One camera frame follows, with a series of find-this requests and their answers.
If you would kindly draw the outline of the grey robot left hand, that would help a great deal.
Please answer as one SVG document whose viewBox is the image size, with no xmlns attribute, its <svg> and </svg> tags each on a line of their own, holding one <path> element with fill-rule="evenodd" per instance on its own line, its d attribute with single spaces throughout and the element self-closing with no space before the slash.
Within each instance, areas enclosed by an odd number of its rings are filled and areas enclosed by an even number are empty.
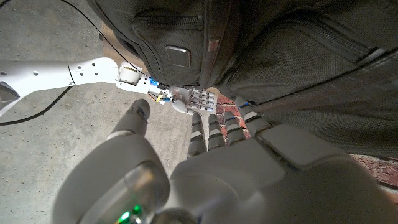
<svg viewBox="0 0 398 224">
<path fill-rule="evenodd" d="M 328 142 L 271 126 L 244 100 L 246 138 L 226 117 L 203 138 L 192 117 L 188 158 L 167 175 L 145 139 L 150 106 L 136 100 L 107 140 L 69 174 L 53 223 L 396 223 L 397 206 L 366 170 Z"/>
</svg>

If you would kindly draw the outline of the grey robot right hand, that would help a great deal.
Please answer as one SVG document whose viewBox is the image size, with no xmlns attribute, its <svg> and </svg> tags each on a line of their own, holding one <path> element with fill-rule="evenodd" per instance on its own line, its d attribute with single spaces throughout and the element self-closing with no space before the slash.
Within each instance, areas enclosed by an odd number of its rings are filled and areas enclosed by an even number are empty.
<svg viewBox="0 0 398 224">
<path fill-rule="evenodd" d="M 194 88 L 170 87 L 172 107 L 180 112 L 193 115 L 196 110 L 213 112 L 215 95 L 210 91 Z"/>
</svg>

